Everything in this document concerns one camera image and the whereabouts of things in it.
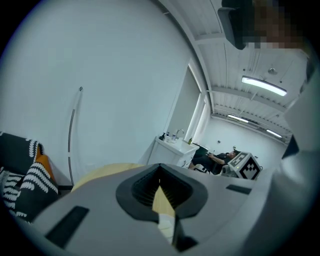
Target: white sink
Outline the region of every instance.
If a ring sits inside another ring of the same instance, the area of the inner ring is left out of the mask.
[[[172,143],[172,142],[164,142],[164,141],[156,138],[156,141],[180,156],[189,154],[189,153],[199,149],[199,147],[197,145],[194,145],[194,144],[189,145],[184,140],[179,140],[176,143]]]

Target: black and white patterned pillow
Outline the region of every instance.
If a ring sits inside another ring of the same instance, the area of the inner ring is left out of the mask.
[[[0,172],[1,197],[9,212],[16,215],[16,200],[19,196],[19,182],[24,175],[12,173],[3,167]]]
[[[38,141],[1,132],[0,166],[16,174],[26,175],[36,161],[38,148],[40,154],[43,154],[43,146]]]
[[[58,199],[58,185],[50,177],[44,165],[35,162],[23,178],[15,202],[16,215],[27,222]]]

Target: white cabinet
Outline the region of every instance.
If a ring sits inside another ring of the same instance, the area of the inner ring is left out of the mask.
[[[189,145],[185,141],[173,144],[155,138],[148,165],[171,164],[187,169],[198,148],[198,146]]]

